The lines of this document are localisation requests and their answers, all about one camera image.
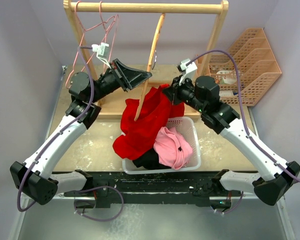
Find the wooden hanger with metal hook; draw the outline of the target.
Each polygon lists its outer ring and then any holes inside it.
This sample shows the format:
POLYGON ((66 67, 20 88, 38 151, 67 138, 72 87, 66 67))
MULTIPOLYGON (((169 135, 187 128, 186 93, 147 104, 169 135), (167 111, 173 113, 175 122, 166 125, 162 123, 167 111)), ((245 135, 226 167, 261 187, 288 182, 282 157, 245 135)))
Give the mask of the wooden hanger with metal hook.
MULTIPOLYGON (((165 13, 162 13, 160 15, 160 18, 158 20, 158 23, 157 23, 157 26, 156 26, 156 29, 155 29, 155 32, 154 32, 154 37, 153 37, 153 40, 152 40, 150 54, 149 54, 149 58, 148 58, 147 68, 146 68, 147 72, 150 72, 151 69, 152 69, 152 63, 153 63, 153 60, 154 60, 154 57, 155 57, 155 52, 156 52, 158 39, 160 37, 160 32, 161 32, 162 26, 164 24, 165 17, 166 17, 165 13)), ((145 100, 145 97, 146 97, 146 93, 147 93, 148 82, 149 82, 148 79, 144 82, 142 92, 141 92, 141 95, 140 95, 140 99, 139 99, 139 104, 138 104, 138 107, 137 107, 137 110, 136 110, 136 113, 135 113, 134 121, 137 121, 139 116, 140 116, 140 113, 141 113, 141 110, 142 110, 142 107, 143 107, 143 103, 144 103, 144 100, 145 100)))

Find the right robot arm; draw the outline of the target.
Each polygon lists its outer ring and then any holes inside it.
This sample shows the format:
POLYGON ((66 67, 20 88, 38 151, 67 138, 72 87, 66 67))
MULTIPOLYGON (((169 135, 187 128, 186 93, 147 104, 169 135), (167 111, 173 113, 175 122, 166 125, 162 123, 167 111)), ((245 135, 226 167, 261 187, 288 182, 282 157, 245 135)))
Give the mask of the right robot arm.
POLYGON ((300 165, 287 162, 245 129, 243 117, 221 101, 220 86, 212 77, 200 76, 195 82, 187 78, 183 83, 175 77, 162 92, 173 105, 184 103, 199 112, 208 128, 232 143, 257 169, 256 173, 220 171, 212 179, 216 195, 223 196, 228 191, 252 193, 273 206, 293 185, 300 165))

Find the pink wire hanger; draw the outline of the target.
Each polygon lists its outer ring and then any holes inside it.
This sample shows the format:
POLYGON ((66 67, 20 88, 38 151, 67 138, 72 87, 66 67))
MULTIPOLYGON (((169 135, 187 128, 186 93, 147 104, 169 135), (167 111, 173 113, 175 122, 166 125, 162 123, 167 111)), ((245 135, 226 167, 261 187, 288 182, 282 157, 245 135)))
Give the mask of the pink wire hanger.
MULTIPOLYGON (((74 33, 74 36, 77 40, 77 43, 78 43, 78 46, 81 47, 83 45, 85 45, 87 42, 86 42, 86 39, 85 39, 85 33, 88 32, 88 31, 91 31, 99 26, 102 26, 104 28, 104 39, 103 40, 107 40, 107 36, 108 36, 108 30, 106 28, 106 23, 107 21, 104 21, 103 20, 103 16, 102 16, 102 13, 101 11, 99 11, 99 15, 100 15, 100 20, 101 20, 101 23, 97 24, 97 25, 94 25, 90 28, 85 28, 84 25, 82 24, 79 16, 78 16, 78 13, 77 13, 77 7, 78 7, 78 4, 80 3, 81 1, 78 0, 76 3, 75 3, 75 7, 74 7, 74 10, 72 10, 72 1, 71 0, 64 0, 63 1, 63 8, 64 8, 64 11, 66 13, 66 16, 67 16, 67 19, 71 25, 71 28, 72 28, 72 31, 74 33)), ((95 66, 94 66, 94 63, 93 63, 93 56, 95 55, 94 53, 92 55, 90 55, 88 53, 88 50, 87 49, 79 49, 76 51, 76 55, 75 55, 75 58, 73 60, 73 64, 72 64, 72 71, 69 73, 68 75, 68 78, 65 82, 65 87, 67 89, 70 88, 71 86, 71 80, 70 78, 72 77, 72 75, 75 73, 75 66, 76 66, 76 63, 77 63, 77 60, 78 60, 78 56, 79 54, 82 54, 83 56, 83 59, 84 59, 84 63, 87 64, 87 66, 83 66, 82 68, 82 72, 84 70, 88 71, 90 70, 91 72, 91 75, 93 77, 96 77, 97 76, 97 73, 96 73, 96 70, 95 70, 95 66)))
POLYGON ((101 28, 101 30, 97 30, 97 33, 100 34, 101 36, 104 35, 103 38, 100 40, 100 43, 108 44, 108 53, 106 56, 107 56, 107 61, 110 62, 113 46, 116 39, 117 29, 119 25, 119 15, 115 14, 109 17, 107 20, 104 20, 102 15, 102 11, 103 11, 102 3, 103 1, 101 0, 99 2, 100 23, 91 27, 90 30, 101 28))

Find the pink t shirt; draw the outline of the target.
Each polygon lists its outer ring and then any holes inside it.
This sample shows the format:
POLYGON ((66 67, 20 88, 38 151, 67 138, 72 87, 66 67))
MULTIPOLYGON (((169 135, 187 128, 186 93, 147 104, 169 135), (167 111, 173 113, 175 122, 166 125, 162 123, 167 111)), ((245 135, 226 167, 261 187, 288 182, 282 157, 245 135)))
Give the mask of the pink t shirt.
POLYGON ((154 141, 153 148, 161 165, 179 170, 185 167, 193 154, 193 148, 175 127, 162 127, 154 141))

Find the black t shirt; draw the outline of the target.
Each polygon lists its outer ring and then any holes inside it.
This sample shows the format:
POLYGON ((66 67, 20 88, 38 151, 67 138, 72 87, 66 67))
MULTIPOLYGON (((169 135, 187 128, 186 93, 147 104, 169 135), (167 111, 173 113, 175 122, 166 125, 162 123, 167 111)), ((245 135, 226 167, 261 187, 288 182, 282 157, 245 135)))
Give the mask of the black t shirt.
POLYGON ((170 169, 169 166, 163 165, 159 162, 159 155, 154 148, 149 149, 132 162, 137 168, 143 167, 147 170, 170 169))

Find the red t shirt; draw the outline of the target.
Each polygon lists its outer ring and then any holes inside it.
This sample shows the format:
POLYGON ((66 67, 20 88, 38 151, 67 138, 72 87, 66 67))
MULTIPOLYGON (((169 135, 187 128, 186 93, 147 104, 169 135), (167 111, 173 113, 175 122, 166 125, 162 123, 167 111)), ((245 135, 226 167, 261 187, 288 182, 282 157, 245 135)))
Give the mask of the red t shirt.
POLYGON ((136 160, 154 146, 159 130, 164 127, 169 118, 182 117, 185 113, 185 105, 180 103, 172 105, 163 89, 168 84, 162 84, 158 88, 152 87, 145 95, 141 112, 135 120, 140 101, 128 98, 126 107, 122 113, 120 129, 123 135, 113 143, 114 152, 122 159, 136 160))

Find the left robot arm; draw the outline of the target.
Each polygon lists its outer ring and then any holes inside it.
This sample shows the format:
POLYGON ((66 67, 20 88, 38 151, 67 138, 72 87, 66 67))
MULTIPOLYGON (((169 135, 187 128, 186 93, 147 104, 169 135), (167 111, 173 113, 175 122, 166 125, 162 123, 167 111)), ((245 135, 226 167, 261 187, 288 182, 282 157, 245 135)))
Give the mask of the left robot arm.
POLYGON ((121 88, 133 90, 148 80, 152 74, 113 60, 105 73, 94 80, 89 71, 77 72, 71 78, 68 90, 71 103, 61 122, 49 138, 24 162, 14 162, 10 167, 13 182, 18 189, 17 203, 25 194, 35 203, 47 204, 55 195, 77 191, 88 196, 93 191, 93 177, 75 170, 53 174, 53 170, 69 147, 97 119, 101 107, 94 103, 121 88))

